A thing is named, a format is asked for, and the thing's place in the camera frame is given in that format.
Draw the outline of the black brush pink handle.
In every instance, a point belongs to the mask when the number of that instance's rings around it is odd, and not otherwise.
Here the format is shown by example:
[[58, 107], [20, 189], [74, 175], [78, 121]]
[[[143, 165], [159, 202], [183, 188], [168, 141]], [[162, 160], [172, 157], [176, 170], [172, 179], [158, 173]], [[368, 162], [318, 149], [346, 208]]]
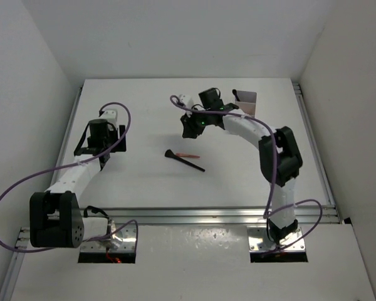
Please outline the black brush pink handle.
[[241, 100], [239, 99], [238, 96], [238, 91], [236, 89], [232, 89], [232, 94], [234, 95], [235, 99], [237, 102], [240, 102]]

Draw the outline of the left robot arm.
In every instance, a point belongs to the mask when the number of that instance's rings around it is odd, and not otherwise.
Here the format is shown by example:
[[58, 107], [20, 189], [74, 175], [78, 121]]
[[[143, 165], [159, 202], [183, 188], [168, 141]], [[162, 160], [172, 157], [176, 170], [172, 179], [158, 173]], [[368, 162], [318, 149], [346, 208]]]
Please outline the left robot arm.
[[46, 191], [34, 193], [29, 201], [30, 241], [35, 248], [77, 248], [83, 241], [105, 236], [108, 218], [87, 216], [80, 210], [78, 198], [110, 159], [107, 150], [125, 152], [126, 141], [119, 140], [126, 126], [115, 117], [89, 121], [73, 154], [75, 164]]

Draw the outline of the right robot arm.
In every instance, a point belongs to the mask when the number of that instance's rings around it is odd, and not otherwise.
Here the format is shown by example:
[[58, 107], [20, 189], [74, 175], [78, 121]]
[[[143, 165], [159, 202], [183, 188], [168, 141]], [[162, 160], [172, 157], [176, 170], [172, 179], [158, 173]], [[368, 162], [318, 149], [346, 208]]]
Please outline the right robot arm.
[[170, 101], [185, 112], [180, 119], [182, 136], [195, 139], [207, 126], [213, 125], [255, 146], [261, 173], [270, 185], [264, 218], [271, 241], [280, 243], [298, 228], [294, 188], [303, 159], [293, 131], [289, 127], [271, 128], [246, 114], [238, 103], [224, 103], [216, 88], [201, 92], [199, 98], [201, 104], [196, 108], [190, 97], [170, 97]]

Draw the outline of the large black makeup brush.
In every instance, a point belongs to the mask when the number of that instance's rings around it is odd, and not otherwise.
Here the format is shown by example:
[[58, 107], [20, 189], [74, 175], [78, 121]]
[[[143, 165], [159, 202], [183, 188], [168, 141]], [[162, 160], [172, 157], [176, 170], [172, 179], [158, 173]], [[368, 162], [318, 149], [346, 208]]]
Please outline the large black makeup brush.
[[197, 169], [198, 171], [201, 171], [201, 172], [205, 172], [206, 171], [204, 168], [202, 168], [202, 167], [200, 167], [200, 166], [198, 166], [198, 165], [196, 165], [196, 164], [188, 161], [187, 160], [188, 158], [177, 157], [176, 154], [172, 150], [170, 150], [170, 149], [168, 149], [168, 150], [165, 151], [164, 156], [167, 157], [167, 158], [173, 159], [175, 161], [181, 162], [181, 163], [183, 163], [183, 164], [185, 164], [185, 165], [187, 165], [189, 167], [192, 167], [194, 169]]

